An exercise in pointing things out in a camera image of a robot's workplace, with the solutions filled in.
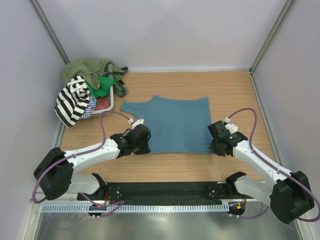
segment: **laundry basket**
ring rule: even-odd
[[[102,112],[104,112],[104,111],[110,111],[110,110],[113,109],[113,107],[114,107],[114,88],[113,88],[113,86],[110,87],[110,94],[109,94],[109,95],[110,95],[110,101],[109,101],[110,107],[108,107],[108,108],[106,108],[106,109],[101,109],[101,110],[97,110],[97,111],[96,111],[96,110],[95,110],[95,111],[92,111],[90,118],[99,117],[99,116],[100,116],[100,113],[102,113]]]

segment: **white wall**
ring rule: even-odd
[[[33,171],[53,147],[63,61],[27,0],[0,1],[0,239],[24,228]]]
[[[71,61],[250,68],[285,0],[39,0]]]
[[[283,164],[307,174],[320,198],[320,1],[296,1],[258,66],[261,92]],[[308,217],[315,217],[315,207]],[[320,222],[311,227],[320,239]]]

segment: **clothing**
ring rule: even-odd
[[[108,109],[110,107],[110,94],[107,97],[98,97],[96,99],[95,110]]]
[[[75,76],[58,94],[55,113],[66,127],[71,128],[84,114],[89,98],[90,91],[86,80]]]
[[[90,86],[88,83],[88,87],[90,90],[90,94],[95,96],[95,98],[98,97],[105,97],[110,93],[110,87],[115,84],[116,80],[111,77],[105,77],[105,76],[98,76],[100,81],[100,87],[98,89],[94,89],[92,86]]]
[[[127,67],[117,68],[109,59],[91,59],[84,61],[82,58],[79,58],[75,62],[68,63],[63,68],[61,75],[64,84],[67,84],[74,76],[80,75],[95,90],[101,85],[98,76],[114,78],[117,88],[121,89],[121,91],[118,90],[116,92],[120,94],[120,97],[123,97],[128,92],[128,89],[123,86],[125,83],[122,81],[122,77],[127,71]]]
[[[174,100],[160,96],[146,102],[125,101],[121,111],[144,119],[151,131],[151,153],[209,154],[212,136],[208,130],[211,114],[208,97],[198,100]]]
[[[96,109],[97,99],[95,96],[89,97],[89,103],[86,109],[84,110],[84,113],[81,115],[81,119],[88,119],[91,116],[92,111]]]

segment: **wooden tabletop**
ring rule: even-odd
[[[123,80],[129,94],[124,98],[114,96],[115,111],[119,111],[124,100],[145,102],[153,95],[179,100],[208,96],[213,123],[224,120],[238,109],[255,109],[258,124],[253,144],[274,159],[248,72],[128,73]],[[235,115],[232,122],[249,137],[254,115],[244,111]],[[107,136],[122,133],[130,127],[127,120],[117,114],[104,116],[103,123]],[[61,149],[75,150],[101,141],[99,118],[84,119],[65,129]],[[225,181],[226,177],[238,171],[261,179],[249,166],[234,157],[184,153],[130,155],[98,163],[80,173],[98,173],[106,182],[202,182]]]

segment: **blue shirt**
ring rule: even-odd
[[[121,111],[144,119],[151,131],[150,152],[209,154],[213,140],[208,126],[211,115],[208,97],[174,100],[154,95],[146,102],[125,101]]]

